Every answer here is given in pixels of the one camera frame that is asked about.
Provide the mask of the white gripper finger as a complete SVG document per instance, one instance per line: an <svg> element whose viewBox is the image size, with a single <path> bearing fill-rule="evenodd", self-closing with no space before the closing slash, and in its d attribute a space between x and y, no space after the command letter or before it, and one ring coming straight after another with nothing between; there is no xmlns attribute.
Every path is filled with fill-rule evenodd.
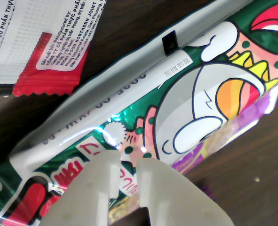
<svg viewBox="0 0 278 226"><path fill-rule="evenodd" d="M153 159L136 167L139 203L152 226L231 226L227 213L181 173Z"/></svg>
<svg viewBox="0 0 278 226"><path fill-rule="evenodd" d="M106 150L87 163L42 218L43 226L106 226L109 201L119 195L120 153Z"/></svg>

